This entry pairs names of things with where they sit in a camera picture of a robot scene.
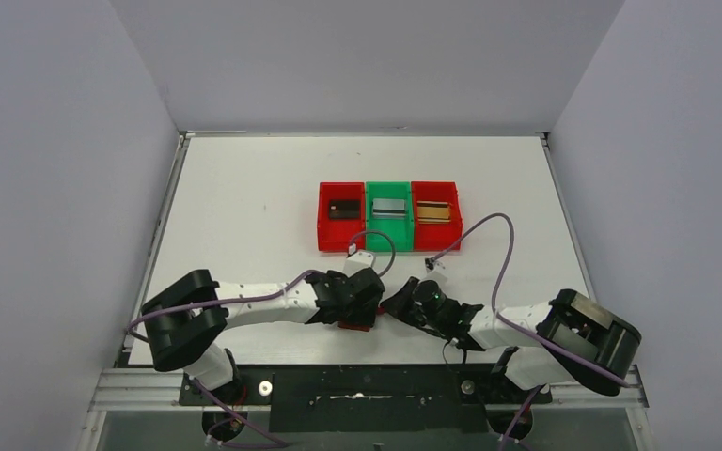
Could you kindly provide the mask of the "red leather card holder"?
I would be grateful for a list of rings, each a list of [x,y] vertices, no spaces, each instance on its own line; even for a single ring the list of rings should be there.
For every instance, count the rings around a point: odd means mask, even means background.
[[[341,329],[354,330],[361,332],[369,332],[375,325],[378,317],[383,315],[385,311],[382,308],[374,308],[372,310],[357,311],[351,313],[344,319],[337,322],[337,326]]]

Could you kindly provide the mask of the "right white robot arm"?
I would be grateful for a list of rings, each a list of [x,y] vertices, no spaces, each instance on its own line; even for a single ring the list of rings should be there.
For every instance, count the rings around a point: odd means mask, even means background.
[[[511,350],[491,376],[493,392],[506,401],[565,381],[613,397],[626,387],[642,341],[634,325],[570,288],[548,302],[493,308],[459,303],[437,281],[410,278],[380,308],[458,350]]]

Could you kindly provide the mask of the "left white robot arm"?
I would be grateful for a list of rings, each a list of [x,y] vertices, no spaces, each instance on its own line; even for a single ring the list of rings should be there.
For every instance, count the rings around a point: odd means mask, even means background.
[[[245,384],[231,351],[216,345],[225,330],[290,322],[369,330],[385,293],[370,267],[347,275],[307,270],[283,285],[239,284],[228,297],[206,269],[193,270],[143,304],[128,333],[149,345],[158,372],[181,370],[191,387],[231,402]]]

